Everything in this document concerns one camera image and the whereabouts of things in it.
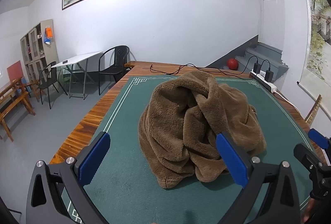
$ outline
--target basketball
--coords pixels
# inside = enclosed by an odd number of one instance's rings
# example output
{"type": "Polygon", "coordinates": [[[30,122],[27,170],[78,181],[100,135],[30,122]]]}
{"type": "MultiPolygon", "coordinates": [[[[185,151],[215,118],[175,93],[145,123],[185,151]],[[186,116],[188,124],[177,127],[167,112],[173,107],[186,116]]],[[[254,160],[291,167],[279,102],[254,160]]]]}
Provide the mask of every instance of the basketball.
{"type": "Polygon", "coordinates": [[[228,59],[226,65],[229,67],[230,70],[238,70],[238,61],[234,58],[228,59]]]}

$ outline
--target blanket fold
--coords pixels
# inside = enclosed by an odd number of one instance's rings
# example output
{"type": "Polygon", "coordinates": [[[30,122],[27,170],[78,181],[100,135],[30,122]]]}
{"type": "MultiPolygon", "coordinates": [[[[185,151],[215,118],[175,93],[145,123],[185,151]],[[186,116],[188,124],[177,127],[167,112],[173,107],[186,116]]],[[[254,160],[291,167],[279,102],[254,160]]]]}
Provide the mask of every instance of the blanket fold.
{"type": "Polygon", "coordinates": [[[167,189],[194,174],[211,182],[226,169],[215,144],[223,131],[251,156],[266,148],[246,95],[218,84],[211,74],[191,71],[154,89],[139,120],[138,139],[159,185],[167,189]]]}

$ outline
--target white tabletop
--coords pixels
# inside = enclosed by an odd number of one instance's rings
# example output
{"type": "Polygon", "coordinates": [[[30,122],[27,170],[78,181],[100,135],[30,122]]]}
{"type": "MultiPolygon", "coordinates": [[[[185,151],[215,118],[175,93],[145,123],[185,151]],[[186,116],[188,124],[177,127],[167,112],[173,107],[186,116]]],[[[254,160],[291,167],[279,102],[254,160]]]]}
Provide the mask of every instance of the white tabletop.
{"type": "Polygon", "coordinates": [[[86,59],[88,59],[90,57],[93,57],[93,56],[98,55],[98,54],[101,54],[101,53],[103,53],[103,52],[101,51],[101,52],[93,52],[93,53],[87,53],[87,54],[77,55],[77,56],[74,56],[74,57],[68,59],[68,62],[67,63],[62,63],[63,62],[62,61],[62,62],[60,62],[60,63],[58,63],[56,65],[53,65],[52,68],[66,66],[66,65],[71,65],[71,64],[76,64],[78,62],[81,62],[83,60],[86,60],[86,59]]]}

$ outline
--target metal bolt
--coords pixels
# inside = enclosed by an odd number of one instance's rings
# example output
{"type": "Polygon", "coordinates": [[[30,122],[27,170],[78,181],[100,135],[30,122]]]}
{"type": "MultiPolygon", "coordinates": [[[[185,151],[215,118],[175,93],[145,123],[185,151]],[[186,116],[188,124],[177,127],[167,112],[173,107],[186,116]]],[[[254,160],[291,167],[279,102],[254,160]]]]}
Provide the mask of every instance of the metal bolt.
{"type": "Polygon", "coordinates": [[[37,163],[36,163],[36,166],[37,167],[41,167],[41,166],[43,166],[44,165],[44,162],[42,161],[42,160],[40,160],[40,161],[38,161],[37,163]]]}
{"type": "Polygon", "coordinates": [[[259,157],[252,157],[252,162],[253,162],[253,163],[260,163],[261,160],[260,160],[259,157]]]}
{"type": "Polygon", "coordinates": [[[282,165],[285,167],[285,168],[288,168],[290,166],[290,164],[287,162],[287,161],[283,161],[282,162],[282,165]]]}
{"type": "Polygon", "coordinates": [[[73,163],[74,161],[75,161],[75,158],[74,158],[74,157],[69,157],[69,158],[66,159],[66,163],[67,163],[67,164],[71,164],[71,163],[73,163]]]}

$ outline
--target person's hand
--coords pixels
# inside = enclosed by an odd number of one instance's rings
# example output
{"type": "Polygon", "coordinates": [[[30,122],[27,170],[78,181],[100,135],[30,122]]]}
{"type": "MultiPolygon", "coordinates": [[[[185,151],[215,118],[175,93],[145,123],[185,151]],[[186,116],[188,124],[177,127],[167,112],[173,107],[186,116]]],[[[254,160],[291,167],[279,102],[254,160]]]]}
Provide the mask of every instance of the person's hand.
{"type": "Polygon", "coordinates": [[[305,223],[311,216],[312,207],[314,206],[315,200],[311,198],[307,204],[305,211],[302,214],[301,224],[305,223]]]}

